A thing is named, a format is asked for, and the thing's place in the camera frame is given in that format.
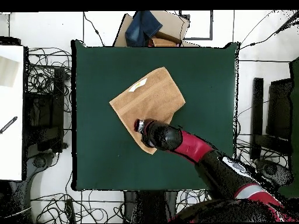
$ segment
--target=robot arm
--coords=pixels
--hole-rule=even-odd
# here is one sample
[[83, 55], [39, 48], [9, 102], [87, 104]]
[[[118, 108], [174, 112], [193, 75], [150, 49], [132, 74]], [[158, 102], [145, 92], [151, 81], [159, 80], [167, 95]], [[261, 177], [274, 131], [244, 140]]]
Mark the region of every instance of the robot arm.
[[270, 185], [253, 167], [231, 159], [198, 136], [153, 119], [136, 120], [134, 129], [141, 133], [147, 147], [172, 152], [192, 162], [215, 199], [248, 198], [281, 205], [261, 187]]

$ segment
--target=blue cloth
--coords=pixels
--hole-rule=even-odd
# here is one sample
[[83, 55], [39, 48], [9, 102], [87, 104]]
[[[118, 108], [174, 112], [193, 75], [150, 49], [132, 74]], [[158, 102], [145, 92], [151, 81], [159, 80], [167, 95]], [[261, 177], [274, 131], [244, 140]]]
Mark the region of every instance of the blue cloth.
[[138, 11], [125, 33], [127, 46], [145, 47], [146, 36], [151, 38], [161, 27], [162, 24], [157, 21], [149, 10]]

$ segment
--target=cloth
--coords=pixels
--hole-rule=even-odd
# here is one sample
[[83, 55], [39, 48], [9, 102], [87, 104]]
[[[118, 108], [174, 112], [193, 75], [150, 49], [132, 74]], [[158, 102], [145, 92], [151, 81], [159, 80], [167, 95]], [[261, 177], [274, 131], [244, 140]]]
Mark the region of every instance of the cloth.
[[138, 11], [125, 33], [127, 46], [147, 46], [145, 37], [147, 36], [147, 39], [150, 39], [161, 27], [162, 24], [157, 21], [149, 10]]
[[155, 47], [176, 47], [176, 43], [170, 40], [165, 40], [163, 38], [152, 38], [152, 42]]
[[[144, 85], [134, 88], [138, 83]], [[134, 131], [137, 118], [153, 118], [170, 124], [173, 114], [185, 104], [185, 100], [166, 68], [150, 72], [138, 82], [110, 101], [120, 120], [141, 149], [154, 154], [155, 148], [148, 148], [141, 142], [141, 134]]]

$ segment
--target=black border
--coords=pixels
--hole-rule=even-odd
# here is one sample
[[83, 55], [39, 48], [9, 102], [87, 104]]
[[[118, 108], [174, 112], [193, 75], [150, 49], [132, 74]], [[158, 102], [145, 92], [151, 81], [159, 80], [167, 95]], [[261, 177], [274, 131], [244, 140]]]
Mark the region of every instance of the black border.
[[[79, 41], [83, 46], [87, 48], [87, 45], [84, 44], [81, 40], [71, 40], [71, 51], [72, 51], [72, 69], [71, 69], [71, 95], [72, 95], [72, 182], [71, 188], [74, 191], [84, 191], [84, 190], [99, 190], [99, 191], [127, 191], [127, 190], [102, 190], [102, 189], [83, 189], [77, 190], [77, 100], [76, 100], [76, 70], [77, 70], [77, 49], [75, 42]], [[237, 49], [235, 52], [235, 112], [234, 112], [234, 120], [233, 120], [233, 158], [237, 156], [237, 115], [238, 115], [238, 85], [239, 85], [239, 50], [241, 43], [239, 42], [229, 42], [224, 47], [201, 47], [201, 48], [212, 48], [212, 49], [227, 49], [230, 45], [237, 44]], [[105, 48], [114, 48], [114, 46], [105, 46]], [[144, 47], [147, 49], [159, 49], [159, 48], [167, 48], [167, 49], [176, 49], [177, 47]], [[180, 47], [185, 49], [198, 49], [199, 47]]]
[[[0, 45], [2, 46], [22, 46], [19, 38], [0, 36]], [[28, 86], [28, 73], [29, 73], [29, 49], [23, 46], [23, 106], [22, 106], [22, 181], [27, 177], [27, 147], [25, 143], [25, 98], [26, 89]]]

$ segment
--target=white paper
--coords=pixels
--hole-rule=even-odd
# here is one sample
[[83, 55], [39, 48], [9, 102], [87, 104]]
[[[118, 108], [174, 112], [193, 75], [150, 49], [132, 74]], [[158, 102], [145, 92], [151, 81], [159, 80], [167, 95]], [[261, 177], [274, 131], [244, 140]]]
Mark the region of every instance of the white paper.
[[129, 92], [134, 92], [134, 91], [136, 90], [136, 88], [145, 85], [146, 82], [147, 82], [147, 78], [141, 80], [140, 82], [135, 83], [135, 84], [130, 88]]

